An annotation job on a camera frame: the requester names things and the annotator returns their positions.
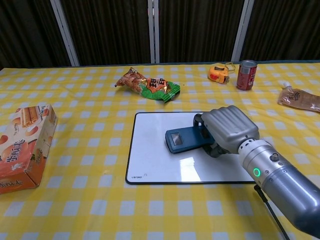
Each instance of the green snack bag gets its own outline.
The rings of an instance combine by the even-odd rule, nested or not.
[[[146,78],[133,67],[116,82],[116,86],[128,86],[147,99],[165,103],[180,93],[179,85],[163,78]]]

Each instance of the egg roll box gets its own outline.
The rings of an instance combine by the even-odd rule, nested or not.
[[[50,104],[16,110],[0,137],[0,194],[39,186],[57,121]]]

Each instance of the dark curtain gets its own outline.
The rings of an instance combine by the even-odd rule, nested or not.
[[[70,66],[50,0],[0,0],[0,67]]]
[[[320,59],[319,0],[255,0],[240,59]]]
[[[61,0],[79,63],[150,63],[147,0]]]
[[[159,0],[160,62],[230,61],[244,0]]]

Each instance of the red can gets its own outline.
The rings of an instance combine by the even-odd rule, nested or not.
[[[240,90],[250,90],[254,85],[257,71],[257,63],[252,60],[243,60],[240,62],[236,87]]]

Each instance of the table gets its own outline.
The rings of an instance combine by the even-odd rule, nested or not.
[[[129,66],[0,71],[0,132],[16,108],[50,103],[59,117],[40,186],[0,195],[0,240],[281,239],[251,184],[125,183],[137,112],[236,105],[261,137],[320,186],[320,115],[277,104],[284,81],[320,95],[320,63],[259,64],[251,91],[235,88],[235,73],[227,85],[209,81],[209,67],[135,66],[146,77],[181,86],[167,104],[115,88]],[[275,211],[291,239],[314,239]]]

